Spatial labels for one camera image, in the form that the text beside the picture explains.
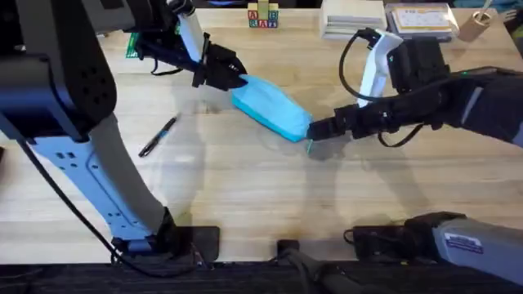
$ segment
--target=stack of books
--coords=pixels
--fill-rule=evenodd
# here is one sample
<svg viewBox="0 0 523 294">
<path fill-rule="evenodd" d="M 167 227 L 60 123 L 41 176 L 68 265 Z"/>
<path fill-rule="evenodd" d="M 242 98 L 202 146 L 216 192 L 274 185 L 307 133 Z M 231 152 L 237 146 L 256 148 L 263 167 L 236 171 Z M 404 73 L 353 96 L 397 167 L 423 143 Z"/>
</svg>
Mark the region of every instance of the stack of books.
<svg viewBox="0 0 523 294">
<path fill-rule="evenodd" d="M 358 29 L 385 29 L 383 1 L 323 0 L 320 9 L 320 36 L 347 40 Z"/>
</svg>

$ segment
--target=wooden tabletop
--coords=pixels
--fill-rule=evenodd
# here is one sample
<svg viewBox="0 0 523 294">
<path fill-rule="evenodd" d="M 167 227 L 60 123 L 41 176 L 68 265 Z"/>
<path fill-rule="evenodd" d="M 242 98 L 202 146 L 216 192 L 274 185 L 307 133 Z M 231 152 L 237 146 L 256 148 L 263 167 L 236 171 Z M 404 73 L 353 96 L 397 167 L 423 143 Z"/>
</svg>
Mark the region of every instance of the wooden tabletop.
<svg viewBox="0 0 523 294">
<path fill-rule="evenodd" d="M 197 10 L 215 43 L 238 52 L 249 73 L 281 86 L 315 118 L 354 103 L 340 85 L 345 42 L 319 38 L 317 10 L 282 10 L 280 28 L 249 29 L 244 10 Z M 454 10 L 459 23 L 470 10 Z M 292 144 L 235 109 L 230 93 L 190 87 L 189 73 L 149 74 L 152 62 L 126 60 L 128 36 L 101 40 L 118 84 L 115 113 L 127 150 L 153 194 L 179 225 L 221 227 L 221 261 L 261 261 L 275 242 L 298 238 L 318 258 L 347 259 L 342 231 L 425 212 L 461 212 L 523 229 L 523 150 L 467 131 L 422 130 L 405 147 L 375 137 Z M 442 44 L 452 70 L 495 65 L 523 70 L 496 20 L 473 43 Z M 356 43 L 346 77 L 357 86 L 367 49 Z M 143 145 L 176 112 L 179 122 L 147 158 Z M 405 135 L 409 128 L 392 136 Z M 14 142 L 0 163 L 0 263 L 107 262 L 109 254 L 75 219 Z M 110 238 L 89 202 L 51 164 L 50 173 Z"/>
</svg>

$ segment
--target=black pen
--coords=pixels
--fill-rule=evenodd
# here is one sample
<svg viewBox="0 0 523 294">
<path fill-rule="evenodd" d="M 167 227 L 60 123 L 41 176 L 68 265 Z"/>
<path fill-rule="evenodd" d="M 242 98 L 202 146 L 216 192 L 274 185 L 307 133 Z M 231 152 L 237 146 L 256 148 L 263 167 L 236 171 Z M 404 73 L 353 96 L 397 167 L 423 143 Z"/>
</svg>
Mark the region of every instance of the black pen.
<svg viewBox="0 0 523 294">
<path fill-rule="evenodd" d="M 174 118 L 171 118 L 166 124 L 165 126 L 162 127 L 162 129 L 158 132 L 158 134 L 156 134 L 156 136 L 153 137 L 153 139 L 151 139 L 149 141 L 149 143 L 147 143 L 147 145 L 144 147 L 144 149 L 142 149 L 140 151 L 140 153 L 138 154 L 138 156 L 140 157 L 145 157 L 147 155 L 149 155 L 149 153 L 151 151 L 153 151 L 154 147 L 156 147 L 156 145 L 160 142 L 160 140 L 162 138 L 164 138 L 169 129 L 172 127 L 172 125 L 177 121 L 178 119 L 178 116 L 176 115 Z"/>
</svg>

